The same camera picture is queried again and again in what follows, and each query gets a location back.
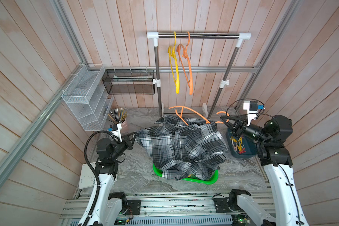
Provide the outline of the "grey plaid shirt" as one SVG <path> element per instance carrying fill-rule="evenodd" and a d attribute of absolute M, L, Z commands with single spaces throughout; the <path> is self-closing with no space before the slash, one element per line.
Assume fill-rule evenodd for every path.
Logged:
<path fill-rule="evenodd" d="M 157 120 L 157 126 L 139 130 L 136 141 L 153 165 L 167 180 L 194 176 L 208 181 L 227 159 L 228 147 L 217 123 L 206 124 L 197 118 L 185 118 L 188 125 L 173 115 Z"/>

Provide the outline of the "yellow plastic hanger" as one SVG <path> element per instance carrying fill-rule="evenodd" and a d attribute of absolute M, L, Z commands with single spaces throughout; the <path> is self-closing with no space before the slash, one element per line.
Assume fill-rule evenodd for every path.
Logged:
<path fill-rule="evenodd" d="M 168 47 L 168 56 L 169 56 L 169 64 L 171 69 L 171 74 L 173 77 L 174 85 L 176 88 L 176 94 L 180 92 L 180 79 L 179 79 L 179 68 L 178 68 L 178 61 L 175 54 L 175 48 L 177 43 L 177 34 L 174 32 L 174 44 L 173 46 Z"/>

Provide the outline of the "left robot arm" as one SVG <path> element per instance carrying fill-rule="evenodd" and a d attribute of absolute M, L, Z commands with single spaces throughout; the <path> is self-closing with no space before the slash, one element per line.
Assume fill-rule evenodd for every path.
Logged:
<path fill-rule="evenodd" d="M 100 133 L 114 137 L 105 147 L 104 152 L 98 155 L 95 166 L 92 166 L 87 156 L 87 148 L 91 139 Z M 87 208 L 80 219 L 79 226 L 118 226 L 125 225 L 133 220 L 132 208 L 128 205 L 124 192 L 110 193 L 115 183 L 120 161 L 126 150 L 132 150 L 137 133 L 130 133 L 119 140 L 109 131 L 96 131 L 87 140 L 84 148 L 84 159 L 94 175 L 95 184 L 87 204 Z"/>

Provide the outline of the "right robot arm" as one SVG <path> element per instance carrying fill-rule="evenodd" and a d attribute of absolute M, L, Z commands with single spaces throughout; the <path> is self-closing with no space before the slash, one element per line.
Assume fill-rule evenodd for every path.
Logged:
<path fill-rule="evenodd" d="M 293 133 L 292 121 L 275 115 L 260 127 L 247 124 L 240 116 L 223 115 L 220 119 L 235 136 L 244 135 L 254 141 L 271 186 L 276 215 L 268 214 L 248 191 L 241 189 L 233 189 L 229 194 L 229 209 L 247 214 L 257 226 L 307 226 L 295 186 L 293 162 L 284 146 Z"/>

